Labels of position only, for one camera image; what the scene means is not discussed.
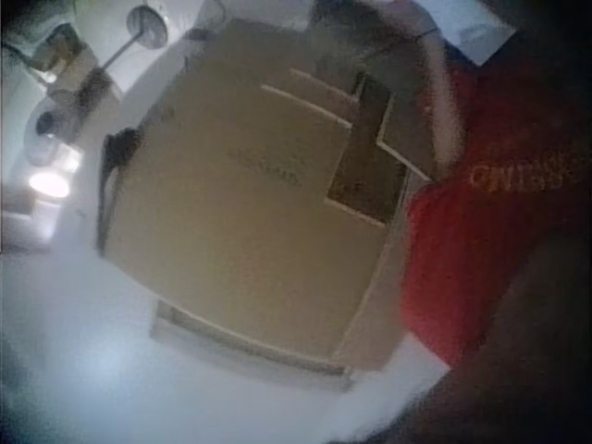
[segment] light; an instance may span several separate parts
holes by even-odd
[[[50,197],[61,199],[70,194],[70,187],[66,179],[57,173],[36,173],[29,179],[29,185],[34,190]]]

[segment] person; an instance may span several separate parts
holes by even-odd
[[[521,2],[489,3],[523,17]],[[590,125],[586,95],[570,96],[577,69],[541,51],[537,26],[481,68],[449,66],[438,30],[417,32],[435,28],[421,7],[378,8],[423,37],[438,180],[409,208],[401,313],[451,371],[366,443],[589,441]]]

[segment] white floor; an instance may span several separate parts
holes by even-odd
[[[184,17],[183,1],[161,3],[175,19]],[[251,19],[263,11],[267,21],[294,24],[310,0],[261,0],[251,8],[229,3]],[[109,16],[107,9],[97,11],[82,25],[99,44]],[[189,15],[184,19],[192,23]],[[107,57],[112,49],[97,53]],[[131,71],[115,67],[127,96],[111,116],[112,131],[139,121],[181,69],[186,51],[182,45],[169,50],[137,82],[140,74],[126,78]],[[127,63],[137,64],[138,57]],[[26,369],[24,386],[8,398],[11,418],[20,418],[13,426],[29,431],[25,442],[316,444],[361,437],[447,371],[408,336],[382,372],[362,376],[343,393],[248,377],[150,339],[155,296],[92,248],[101,140],[90,142],[51,251],[1,259],[2,335]]]

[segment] red shirt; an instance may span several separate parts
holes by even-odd
[[[532,66],[459,76],[466,152],[413,199],[401,299],[407,327],[451,365],[482,343],[534,244],[586,217],[590,178],[586,125]]]

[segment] red fabric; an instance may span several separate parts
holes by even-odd
[[[527,64],[458,72],[466,153],[409,210],[402,283],[407,327],[441,359],[458,363],[481,344],[497,301],[532,246],[589,211],[585,129]]]

